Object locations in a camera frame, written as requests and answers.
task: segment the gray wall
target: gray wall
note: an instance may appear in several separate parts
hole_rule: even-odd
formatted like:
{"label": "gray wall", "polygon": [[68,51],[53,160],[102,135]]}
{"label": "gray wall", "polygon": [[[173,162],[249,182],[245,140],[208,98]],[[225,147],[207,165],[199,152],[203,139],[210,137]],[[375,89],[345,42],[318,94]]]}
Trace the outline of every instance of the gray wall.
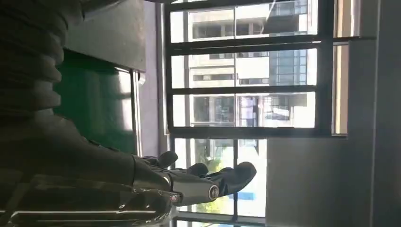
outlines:
{"label": "gray wall", "polygon": [[266,224],[338,227],[345,139],[270,139]]}
{"label": "gray wall", "polygon": [[142,153],[145,156],[158,156],[156,6],[155,3],[144,1],[143,7],[146,28],[146,82],[139,88]]}
{"label": "gray wall", "polygon": [[401,226],[401,1],[381,0],[377,44],[373,227]]}
{"label": "gray wall", "polygon": [[270,139],[268,224],[367,227],[372,204],[375,41],[349,46],[348,139]]}

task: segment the black glove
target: black glove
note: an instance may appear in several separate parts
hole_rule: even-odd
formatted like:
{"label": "black glove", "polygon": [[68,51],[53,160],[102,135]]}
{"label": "black glove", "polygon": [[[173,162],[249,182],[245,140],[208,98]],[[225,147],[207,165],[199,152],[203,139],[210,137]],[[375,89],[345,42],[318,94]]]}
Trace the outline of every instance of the black glove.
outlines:
{"label": "black glove", "polygon": [[218,197],[239,192],[256,175],[255,167],[249,162],[209,175],[207,167],[202,163],[196,163],[188,169],[164,169],[177,159],[177,155],[171,151],[159,158],[143,158],[154,173],[168,181],[170,191],[181,194],[181,198],[175,203],[176,206],[212,202]]}

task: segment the green glass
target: green glass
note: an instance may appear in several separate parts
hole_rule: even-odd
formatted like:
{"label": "green glass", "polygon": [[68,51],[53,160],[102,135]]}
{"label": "green glass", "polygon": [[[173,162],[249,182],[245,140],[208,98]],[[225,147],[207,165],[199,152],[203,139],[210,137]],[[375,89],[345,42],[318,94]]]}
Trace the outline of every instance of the green glass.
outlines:
{"label": "green glass", "polygon": [[131,76],[111,63],[66,50],[56,114],[72,120],[82,136],[104,147],[136,154]]}

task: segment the window frame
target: window frame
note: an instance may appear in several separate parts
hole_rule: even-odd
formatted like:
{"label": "window frame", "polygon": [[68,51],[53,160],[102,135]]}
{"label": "window frame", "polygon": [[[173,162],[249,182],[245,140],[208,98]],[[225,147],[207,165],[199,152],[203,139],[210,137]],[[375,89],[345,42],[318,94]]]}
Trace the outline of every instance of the window frame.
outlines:
{"label": "window frame", "polygon": [[[271,3],[273,0],[219,0],[219,1],[194,1],[176,4],[168,4],[164,7],[165,29],[165,74],[166,74],[166,108],[167,125],[171,135],[171,147],[174,149],[175,138],[204,138],[204,139],[234,139],[234,152],[238,155],[238,140],[264,139],[268,136],[275,137],[332,137],[332,100],[333,93],[333,47],[347,45],[352,37],[334,37],[334,0],[319,0],[318,3],[318,29],[316,35],[294,34],[291,36],[257,37],[230,40],[210,40],[183,43],[172,43],[170,36],[170,13],[183,10],[210,10],[225,9],[235,6]],[[172,88],[171,58],[178,55],[192,54],[222,54],[260,51],[281,50],[307,50],[317,49],[318,68],[316,86],[305,84],[299,86],[269,86],[269,87],[206,87],[206,88]],[[205,94],[241,94],[241,93],[316,93],[316,119],[315,128],[262,128],[262,127],[174,127],[173,123],[173,95],[205,95]],[[234,215],[200,214],[191,212],[179,212],[175,220],[218,222],[234,226],[265,226],[264,218],[239,216],[235,208]]]}

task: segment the glass pane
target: glass pane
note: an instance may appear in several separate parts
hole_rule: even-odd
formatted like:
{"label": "glass pane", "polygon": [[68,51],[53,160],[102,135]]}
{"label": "glass pane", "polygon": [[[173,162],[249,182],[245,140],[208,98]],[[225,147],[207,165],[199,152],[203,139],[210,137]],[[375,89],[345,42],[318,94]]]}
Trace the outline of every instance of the glass pane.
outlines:
{"label": "glass pane", "polygon": [[313,128],[314,112],[314,92],[174,96],[175,127]]}
{"label": "glass pane", "polygon": [[[184,36],[184,26],[188,28]],[[316,34],[317,1],[291,0],[171,13],[173,43]]]}
{"label": "glass pane", "polygon": [[[195,163],[204,163],[209,173],[218,172],[225,167],[234,166],[233,140],[175,139],[177,168],[187,169]],[[180,211],[200,213],[233,214],[234,200],[228,196],[214,202],[181,207]]]}
{"label": "glass pane", "polygon": [[348,46],[334,47],[334,75],[335,75],[335,125],[334,132],[336,134],[348,133],[348,62],[349,48]]}
{"label": "glass pane", "polygon": [[316,65],[316,49],[173,56],[172,86],[316,85]]}
{"label": "glass pane", "polygon": [[335,37],[359,35],[359,12],[361,0],[337,0]]}
{"label": "glass pane", "polygon": [[267,140],[239,140],[238,163],[252,163],[257,174],[238,193],[238,215],[264,217],[266,210]]}
{"label": "glass pane", "polygon": [[234,227],[233,225],[226,224],[212,224],[212,223],[201,223],[201,222],[187,222],[177,221],[177,227]]}

